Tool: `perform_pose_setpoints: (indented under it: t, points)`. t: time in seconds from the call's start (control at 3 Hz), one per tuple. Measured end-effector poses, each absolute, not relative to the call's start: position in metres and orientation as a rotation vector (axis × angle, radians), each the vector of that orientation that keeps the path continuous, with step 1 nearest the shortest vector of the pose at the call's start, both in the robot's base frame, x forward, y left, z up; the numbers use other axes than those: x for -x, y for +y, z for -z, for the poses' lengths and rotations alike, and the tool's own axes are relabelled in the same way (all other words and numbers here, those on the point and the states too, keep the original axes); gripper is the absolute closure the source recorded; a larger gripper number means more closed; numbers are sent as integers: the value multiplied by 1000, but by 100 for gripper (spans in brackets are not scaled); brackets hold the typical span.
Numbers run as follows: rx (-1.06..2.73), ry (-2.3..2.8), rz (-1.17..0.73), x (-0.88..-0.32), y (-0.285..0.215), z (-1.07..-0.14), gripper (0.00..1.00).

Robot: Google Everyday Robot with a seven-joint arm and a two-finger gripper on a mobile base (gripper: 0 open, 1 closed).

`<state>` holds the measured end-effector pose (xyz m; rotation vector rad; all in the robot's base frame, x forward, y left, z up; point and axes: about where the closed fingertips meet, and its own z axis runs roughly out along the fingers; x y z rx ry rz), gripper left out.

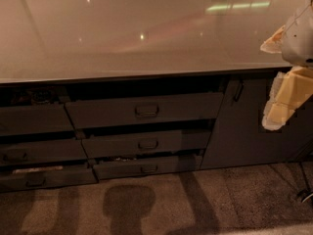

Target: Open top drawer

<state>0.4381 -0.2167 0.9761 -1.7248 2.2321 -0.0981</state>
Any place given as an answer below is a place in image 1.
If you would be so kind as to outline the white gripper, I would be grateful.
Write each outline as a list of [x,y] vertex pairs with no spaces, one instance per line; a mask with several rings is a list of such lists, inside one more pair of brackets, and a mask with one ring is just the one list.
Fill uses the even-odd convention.
[[295,111],[313,95],[313,0],[305,0],[260,50],[280,54],[293,67],[279,71],[273,80],[264,111],[262,126],[276,131],[283,127]]

